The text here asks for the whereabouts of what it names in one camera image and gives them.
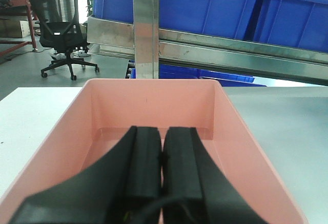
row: cable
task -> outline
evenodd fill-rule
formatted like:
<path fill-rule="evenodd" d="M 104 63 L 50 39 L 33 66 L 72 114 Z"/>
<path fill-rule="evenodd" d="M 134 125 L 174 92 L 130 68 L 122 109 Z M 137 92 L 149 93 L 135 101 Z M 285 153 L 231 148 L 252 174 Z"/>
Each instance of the cable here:
<path fill-rule="evenodd" d="M 191 223 L 197 224 L 197 221 L 193 218 L 192 214 L 190 213 L 190 210 L 186 206 L 185 198 L 181 196 L 162 197 L 156 201 L 153 201 L 151 204 L 145 206 L 142 210 L 136 213 L 136 215 L 130 221 L 129 224 L 145 224 L 147 218 L 150 215 L 158 211 L 160 208 L 169 205 L 171 203 L 177 203 L 184 210 L 187 218 L 191 221 Z"/>
<path fill-rule="evenodd" d="M 33 52 L 33 53 L 41 53 L 41 52 L 44 52 L 44 51 L 47 51 L 47 50 L 50 50 L 50 49 L 52 49 L 52 48 L 44 48 L 42 51 L 26 51 L 26 52 L 23 52 L 23 53 L 11 54 L 9 56 L 5 56 L 4 59 L 5 60 L 12 60 L 16 56 L 24 55 L 26 53 L 30 53 L 30 52 Z"/>

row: chair base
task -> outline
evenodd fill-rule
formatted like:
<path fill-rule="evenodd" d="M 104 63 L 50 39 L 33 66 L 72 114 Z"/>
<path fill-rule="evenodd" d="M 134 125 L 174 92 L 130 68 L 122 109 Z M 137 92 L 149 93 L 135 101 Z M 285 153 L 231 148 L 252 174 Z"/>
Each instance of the chair base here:
<path fill-rule="evenodd" d="M 51 64 L 48 67 L 41 69 L 41 76 L 43 78 L 45 78 L 48 76 L 48 74 L 45 73 L 45 71 L 55 69 L 55 68 L 58 68 L 63 65 L 68 65 L 68 67 L 70 69 L 70 73 L 71 73 L 71 80 L 76 80 L 76 75 L 74 75 L 74 73 L 73 73 L 72 64 L 80 64 L 80 65 L 82 65 L 83 68 L 85 68 L 86 65 L 93 66 L 93 67 L 95 67 L 95 72 L 99 72 L 99 67 L 97 64 L 85 62 L 83 58 L 71 58 L 71 54 L 68 52 L 66 54 L 66 59 L 53 60 L 53 61 L 51 61 Z"/>

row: blue storage bin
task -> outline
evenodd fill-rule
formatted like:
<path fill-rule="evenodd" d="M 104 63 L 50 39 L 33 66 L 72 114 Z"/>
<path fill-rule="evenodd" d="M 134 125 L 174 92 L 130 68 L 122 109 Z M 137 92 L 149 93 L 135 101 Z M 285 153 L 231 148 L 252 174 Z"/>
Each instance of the blue storage bin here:
<path fill-rule="evenodd" d="M 199 71 L 200 69 L 196 68 L 187 68 L 166 64 L 159 65 L 159 77 L 161 79 L 169 79 L 170 76 L 172 79 L 194 79 L 199 77 Z"/>
<path fill-rule="evenodd" d="M 256 0 L 160 0 L 161 28 L 243 39 Z M 132 23 L 133 0 L 94 0 L 94 15 Z"/>
<path fill-rule="evenodd" d="M 239 75 L 239 74 L 229 74 L 229 73 L 221 73 L 209 70 L 200 70 L 199 72 L 200 78 L 219 78 L 219 79 L 228 79 L 228 80 L 236 80 L 239 82 L 248 82 L 252 83 L 254 81 L 253 76 L 249 75 Z"/>
<path fill-rule="evenodd" d="M 328 52 L 328 0 L 264 0 L 254 41 Z"/>
<path fill-rule="evenodd" d="M 208 78 L 203 77 L 202 79 L 214 79 L 220 82 L 223 87 L 266 87 L 266 85 L 248 83 L 248 82 L 240 82 L 237 80 L 229 80 L 229 79 L 220 79 L 220 78 Z"/>
<path fill-rule="evenodd" d="M 135 79 L 135 69 L 132 69 L 131 79 Z M 237 82 L 252 83 L 254 81 L 253 76 L 249 75 L 238 75 L 221 73 L 203 69 L 187 68 L 172 65 L 159 65 L 159 78 L 160 79 L 197 79 L 197 78 L 215 78 L 215 79 L 225 79 L 233 80 Z"/>

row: gray table surface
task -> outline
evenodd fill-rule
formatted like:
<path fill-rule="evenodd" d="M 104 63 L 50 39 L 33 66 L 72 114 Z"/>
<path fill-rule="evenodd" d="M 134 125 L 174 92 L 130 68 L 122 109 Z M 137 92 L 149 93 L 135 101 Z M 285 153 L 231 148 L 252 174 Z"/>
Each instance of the gray table surface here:
<path fill-rule="evenodd" d="M 18 88 L 0 101 L 0 196 L 79 90 Z M 225 90 L 310 224 L 328 223 L 328 87 Z"/>

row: black mesh chair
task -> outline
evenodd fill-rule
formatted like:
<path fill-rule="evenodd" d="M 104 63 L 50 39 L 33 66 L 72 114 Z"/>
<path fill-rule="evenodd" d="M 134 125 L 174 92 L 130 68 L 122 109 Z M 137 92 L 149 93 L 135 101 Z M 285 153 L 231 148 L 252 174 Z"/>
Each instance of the black mesh chair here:
<path fill-rule="evenodd" d="M 87 35 L 81 33 L 78 21 L 77 0 L 29 0 L 33 11 L 40 21 L 40 43 L 43 47 L 54 48 L 58 53 L 64 53 L 66 59 L 53 60 L 50 66 L 41 69 L 41 76 L 47 77 L 45 71 L 59 66 L 68 65 L 71 80 L 76 80 L 72 64 L 93 66 L 99 71 L 97 64 L 85 62 L 83 58 L 71 58 L 71 53 L 76 48 L 87 48 Z"/>

